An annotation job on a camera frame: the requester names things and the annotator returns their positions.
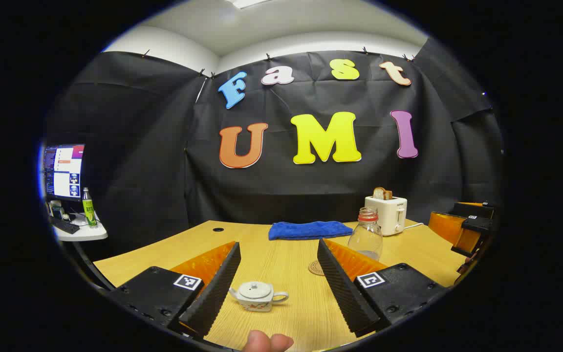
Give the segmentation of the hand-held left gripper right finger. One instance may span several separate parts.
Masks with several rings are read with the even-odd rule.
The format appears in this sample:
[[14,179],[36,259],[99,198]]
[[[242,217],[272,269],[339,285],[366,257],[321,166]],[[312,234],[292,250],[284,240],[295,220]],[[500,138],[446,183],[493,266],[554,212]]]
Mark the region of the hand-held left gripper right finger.
[[407,263],[387,267],[329,239],[319,240],[317,258],[357,338],[396,325],[449,292]]

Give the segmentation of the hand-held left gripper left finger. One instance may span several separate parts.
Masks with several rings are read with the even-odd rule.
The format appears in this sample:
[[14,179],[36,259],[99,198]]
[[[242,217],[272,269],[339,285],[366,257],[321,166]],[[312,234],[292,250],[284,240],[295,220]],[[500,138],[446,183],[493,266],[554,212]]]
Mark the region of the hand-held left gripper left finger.
[[150,266],[108,292],[108,298],[148,323],[203,338],[212,328],[241,261],[228,242],[171,270]]

